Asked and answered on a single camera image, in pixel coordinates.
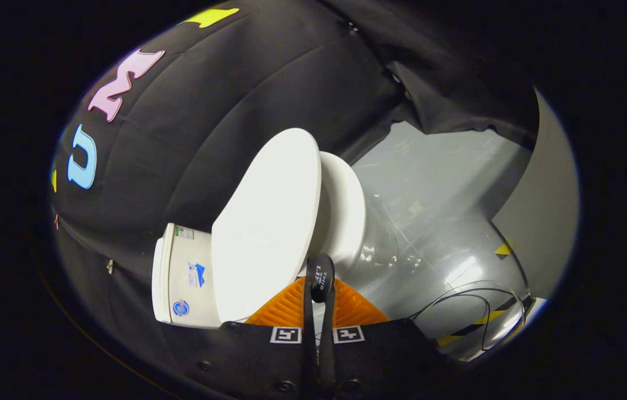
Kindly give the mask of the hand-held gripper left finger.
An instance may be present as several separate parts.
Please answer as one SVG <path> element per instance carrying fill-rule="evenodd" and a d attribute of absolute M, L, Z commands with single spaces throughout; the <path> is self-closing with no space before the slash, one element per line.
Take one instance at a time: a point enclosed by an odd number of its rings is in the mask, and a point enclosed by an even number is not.
<path fill-rule="evenodd" d="M 310 281 L 298 278 L 253 316 L 214 329 L 165 325 L 189 384 L 226 398 L 316 398 L 318 353 Z"/>

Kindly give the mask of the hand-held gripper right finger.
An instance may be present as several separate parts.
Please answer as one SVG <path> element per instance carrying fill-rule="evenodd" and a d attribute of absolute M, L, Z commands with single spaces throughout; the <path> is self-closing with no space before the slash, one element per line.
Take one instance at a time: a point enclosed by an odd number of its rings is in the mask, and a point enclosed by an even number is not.
<path fill-rule="evenodd" d="M 341 279 L 324 306 L 321 398 L 422 398 L 457 377 L 457 363 L 412 319 L 390 319 Z"/>

